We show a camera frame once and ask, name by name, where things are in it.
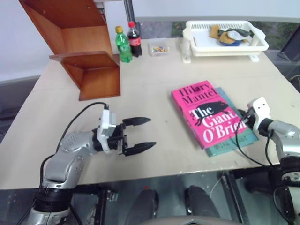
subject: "pink book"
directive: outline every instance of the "pink book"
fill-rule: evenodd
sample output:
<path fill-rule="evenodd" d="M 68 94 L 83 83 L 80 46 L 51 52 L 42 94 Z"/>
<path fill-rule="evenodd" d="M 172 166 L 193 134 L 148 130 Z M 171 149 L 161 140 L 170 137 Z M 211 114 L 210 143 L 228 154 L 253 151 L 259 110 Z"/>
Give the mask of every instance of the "pink book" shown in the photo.
<path fill-rule="evenodd" d="M 172 97 L 203 149 L 235 136 L 240 117 L 208 81 L 174 90 Z M 246 129 L 242 122 L 239 134 Z"/>

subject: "wooden shelf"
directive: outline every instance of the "wooden shelf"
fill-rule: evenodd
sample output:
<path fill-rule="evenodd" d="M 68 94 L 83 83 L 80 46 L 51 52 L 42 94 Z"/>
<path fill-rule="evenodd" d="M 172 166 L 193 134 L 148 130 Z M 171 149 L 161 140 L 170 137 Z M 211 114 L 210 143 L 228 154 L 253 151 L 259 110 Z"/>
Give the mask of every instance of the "wooden shelf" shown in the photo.
<path fill-rule="evenodd" d="M 19 0 L 74 83 L 79 100 L 120 95 L 119 61 L 93 0 Z"/>

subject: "bottle label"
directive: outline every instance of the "bottle label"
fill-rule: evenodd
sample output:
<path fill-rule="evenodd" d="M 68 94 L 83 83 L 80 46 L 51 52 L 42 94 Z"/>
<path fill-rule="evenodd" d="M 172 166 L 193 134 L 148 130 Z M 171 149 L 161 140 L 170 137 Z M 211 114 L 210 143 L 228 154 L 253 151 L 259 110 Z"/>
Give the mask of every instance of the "bottle label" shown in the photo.
<path fill-rule="evenodd" d="M 127 52 L 127 51 L 130 51 L 130 45 L 122 45 L 122 46 L 118 46 L 118 49 L 120 52 L 124 53 L 124 52 Z"/>
<path fill-rule="evenodd" d="M 129 39 L 129 43 L 131 46 L 138 46 L 141 44 L 141 38 L 137 38 L 137 39 Z"/>

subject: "green soda bottle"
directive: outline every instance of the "green soda bottle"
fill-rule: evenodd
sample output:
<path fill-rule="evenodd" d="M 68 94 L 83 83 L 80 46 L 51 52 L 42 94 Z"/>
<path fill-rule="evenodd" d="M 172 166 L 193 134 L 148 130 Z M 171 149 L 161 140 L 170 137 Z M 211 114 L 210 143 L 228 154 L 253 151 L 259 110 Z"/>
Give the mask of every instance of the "green soda bottle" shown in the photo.
<path fill-rule="evenodd" d="M 132 60 L 131 49 L 127 36 L 123 33 L 121 26 L 116 27 L 117 37 L 116 44 L 120 53 L 120 60 L 122 62 L 130 62 Z"/>

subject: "red bottle cap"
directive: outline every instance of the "red bottle cap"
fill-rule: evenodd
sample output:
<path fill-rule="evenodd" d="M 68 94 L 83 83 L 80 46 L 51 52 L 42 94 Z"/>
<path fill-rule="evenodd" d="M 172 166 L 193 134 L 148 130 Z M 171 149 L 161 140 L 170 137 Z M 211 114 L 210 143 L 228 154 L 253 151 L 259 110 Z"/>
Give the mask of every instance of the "red bottle cap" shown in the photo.
<path fill-rule="evenodd" d="M 129 25 L 130 28 L 135 27 L 135 22 L 134 21 L 129 21 L 128 25 Z"/>

